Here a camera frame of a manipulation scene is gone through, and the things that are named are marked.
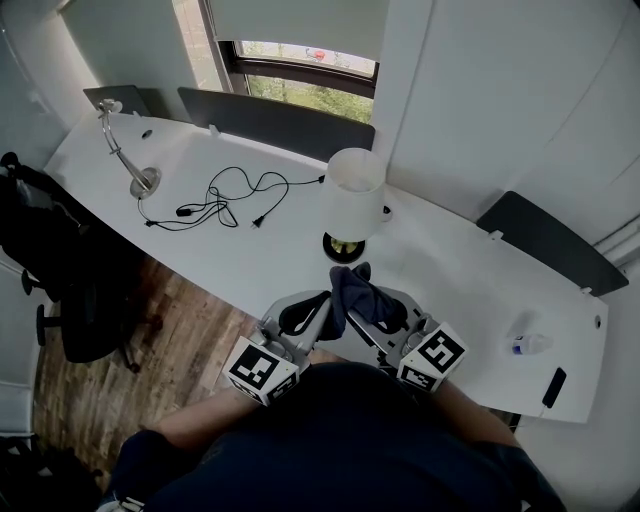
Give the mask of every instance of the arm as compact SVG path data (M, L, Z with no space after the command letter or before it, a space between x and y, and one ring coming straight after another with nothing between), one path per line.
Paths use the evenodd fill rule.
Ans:
M432 395L433 403L460 439L520 447L509 427L448 381Z
M174 412L150 430L159 432L181 450L203 451L258 407L258 402L231 386L211 398Z

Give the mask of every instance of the lamp shade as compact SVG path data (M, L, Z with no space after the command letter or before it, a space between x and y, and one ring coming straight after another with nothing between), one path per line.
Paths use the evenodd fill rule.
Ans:
M361 242L382 222L385 167L371 151L348 148L329 160L322 189L325 231L342 242Z

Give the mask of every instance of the dark shirt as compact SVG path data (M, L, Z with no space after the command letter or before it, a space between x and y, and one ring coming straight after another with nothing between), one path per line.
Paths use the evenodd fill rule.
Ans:
M202 461L143 431L107 496L145 511L564 510L520 448L468 445L370 366L324 364L220 437Z

